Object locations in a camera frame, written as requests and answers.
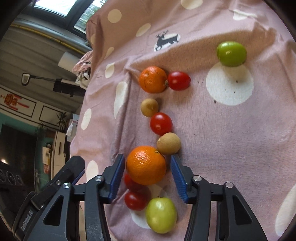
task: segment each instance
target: yellow pipe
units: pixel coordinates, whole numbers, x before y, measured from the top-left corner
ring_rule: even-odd
[[[69,49],[72,49],[72,50],[76,51],[77,53],[80,53],[80,54],[82,54],[82,55],[85,54],[85,52],[82,52],[81,50],[79,50],[79,49],[77,49],[77,48],[75,48],[75,47],[73,47],[73,46],[71,46],[71,45],[69,45],[69,44],[67,44],[67,43],[65,43],[65,42],[63,42],[63,41],[61,41],[61,40],[55,38],[55,37],[52,37],[52,36],[50,36],[50,35],[48,35],[48,34],[42,33],[42,32],[37,31],[37,30],[35,30],[35,29],[28,28],[28,27],[24,27],[24,26],[17,25],[17,24],[11,24],[10,26],[11,26],[11,27],[14,27],[14,28],[20,28],[20,29],[23,29],[23,30],[27,30],[27,31],[30,31],[30,32],[32,32],[32,33],[35,33],[35,34],[41,35],[41,36],[43,36],[43,37],[45,37],[45,38],[51,39],[51,40],[53,40],[53,41],[55,41],[55,42],[61,44],[61,45],[65,46],[65,47],[67,47],[67,48],[69,48]]]

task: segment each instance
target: large orange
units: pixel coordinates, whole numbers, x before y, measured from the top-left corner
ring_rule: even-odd
[[[161,93],[167,87],[167,75],[159,67],[150,66],[142,71],[139,76],[141,88],[151,94]]]
[[[152,185],[165,175],[165,158],[152,146],[139,146],[128,155],[126,169],[134,182]]]

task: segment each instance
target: deer print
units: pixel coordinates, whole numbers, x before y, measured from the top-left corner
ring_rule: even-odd
[[[169,39],[164,39],[164,37],[167,33],[168,33],[168,30],[164,31],[162,35],[159,35],[159,34],[156,35],[156,37],[158,38],[157,43],[156,43],[157,47],[155,48],[156,51],[160,50],[163,47],[163,45],[165,45],[167,43],[174,44],[174,43],[179,42],[178,41],[178,34],[176,36],[169,38]]]

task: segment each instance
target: metal bolt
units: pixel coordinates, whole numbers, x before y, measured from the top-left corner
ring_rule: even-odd
[[[71,186],[71,183],[64,183],[63,188],[69,188]]]
[[[231,183],[231,182],[225,183],[225,186],[228,187],[228,188],[233,188],[234,187],[233,183]]]
[[[98,175],[98,176],[95,177],[95,180],[96,180],[97,182],[100,182],[100,181],[104,180],[104,177],[101,176],[101,175]]]
[[[193,180],[196,182],[200,182],[202,180],[202,177],[201,176],[194,176]]]

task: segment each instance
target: triangular cutout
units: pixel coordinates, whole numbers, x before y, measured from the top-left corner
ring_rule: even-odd
[[[252,219],[237,196],[232,196],[237,225],[251,224]]]
[[[46,225],[51,226],[59,226],[61,221],[61,213],[62,213],[62,206],[63,206],[64,197],[60,196],[54,205],[52,206],[51,210],[48,212],[46,217],[43,220],[43,223]]]

